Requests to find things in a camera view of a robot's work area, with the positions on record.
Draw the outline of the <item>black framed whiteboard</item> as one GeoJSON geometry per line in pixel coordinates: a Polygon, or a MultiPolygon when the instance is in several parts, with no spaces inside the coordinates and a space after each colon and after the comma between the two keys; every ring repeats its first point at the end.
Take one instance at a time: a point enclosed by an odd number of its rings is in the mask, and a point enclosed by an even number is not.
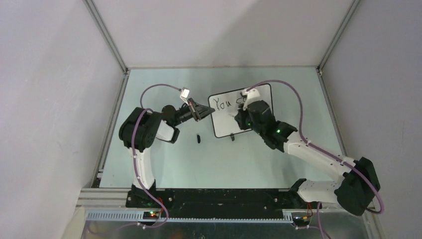
{"type": "Polygon", "coordinates": [[[242,91],[242,89],[236,89],[208,97],[209,107],[214,109],[211,121],[216,138],[251,131],[250,129],[241,130],[234,119],[238,113],[239,105],[246,101],[241,95],[242,91]]]}

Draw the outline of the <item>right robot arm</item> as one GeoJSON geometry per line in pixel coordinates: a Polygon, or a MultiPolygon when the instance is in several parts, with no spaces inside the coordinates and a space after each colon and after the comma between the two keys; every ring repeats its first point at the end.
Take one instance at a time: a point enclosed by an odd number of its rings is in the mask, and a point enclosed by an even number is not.
{"type": "Polygon", "coordinates": [[[290,188],[289,200],[295,208],[308,202],[338,204],[355,216],[370,211],[369,205],[381,188],[374,164],[335,154],[302,137],[294,126],[276,120],[269,105],[263,101],[241,103],[234,117],[241,130],[252,130],[273,150],[295,156],[324,171],[329,181],[299,179],[290,188]]]}

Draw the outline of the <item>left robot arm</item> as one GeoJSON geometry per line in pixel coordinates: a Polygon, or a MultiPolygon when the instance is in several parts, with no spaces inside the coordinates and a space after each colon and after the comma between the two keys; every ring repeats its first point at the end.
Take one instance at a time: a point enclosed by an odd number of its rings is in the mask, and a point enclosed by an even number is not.
{"type": "Polygon", "coordinates": [[[173,144],[180,134],[177,126],[189,120],[201,121],[214,112],[215,109],[189,98],[178,109],[173,105],[166,105],[160,112],[156,112],[136,107],[126,118],[119,129],[118,137],[132,154],[135,172],[133,185],[143,189],[138,195],[138,201],[143,206],[149,208],[157,202],[157,193],[150,189],[156,181],[150,156],[150,147],[154,141],[173,144]]]}

